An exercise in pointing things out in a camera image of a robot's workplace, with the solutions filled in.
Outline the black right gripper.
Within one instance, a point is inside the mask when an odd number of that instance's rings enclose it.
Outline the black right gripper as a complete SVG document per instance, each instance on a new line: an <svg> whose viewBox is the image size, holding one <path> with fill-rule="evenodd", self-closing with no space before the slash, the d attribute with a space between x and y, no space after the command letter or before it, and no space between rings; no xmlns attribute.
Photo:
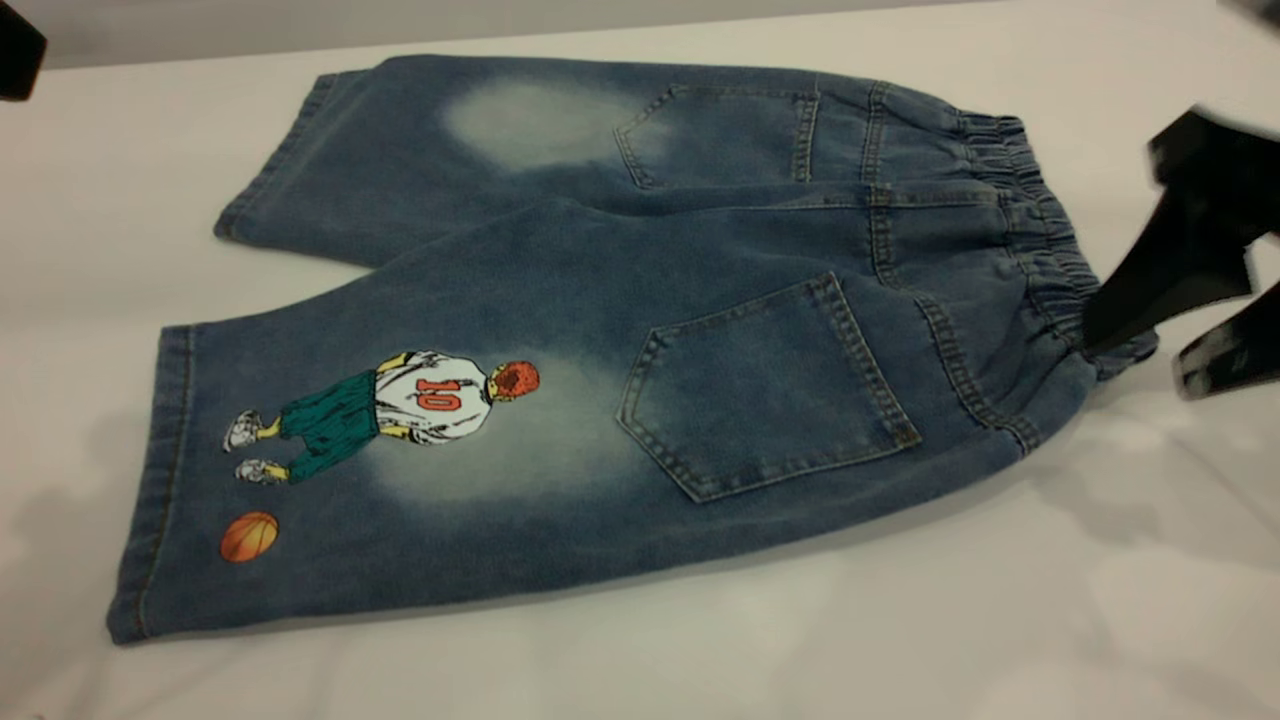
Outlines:
<svg viewBox="0 0 1280 720"><path fill-rule="evenodd" d="M1148 141L1165 187L1137 242L1084 311L1083 340L1103 354L1162 322L1253 293L1245 259L1277 234L1279 135L1196 105ZM1174 361L1188 401L1279 378L1279 290L1271 288Z"/></svg>

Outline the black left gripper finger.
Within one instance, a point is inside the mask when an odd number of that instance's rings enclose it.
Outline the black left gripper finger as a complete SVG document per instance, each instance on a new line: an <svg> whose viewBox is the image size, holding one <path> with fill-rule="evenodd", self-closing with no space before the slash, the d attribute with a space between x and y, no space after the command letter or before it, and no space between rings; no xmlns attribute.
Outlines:
<svg viewBox="0 0 1280 720"><path fill-rule="evenodd" d="M1 100L28 101L49 42L10 3L1 1Z"/></svg>

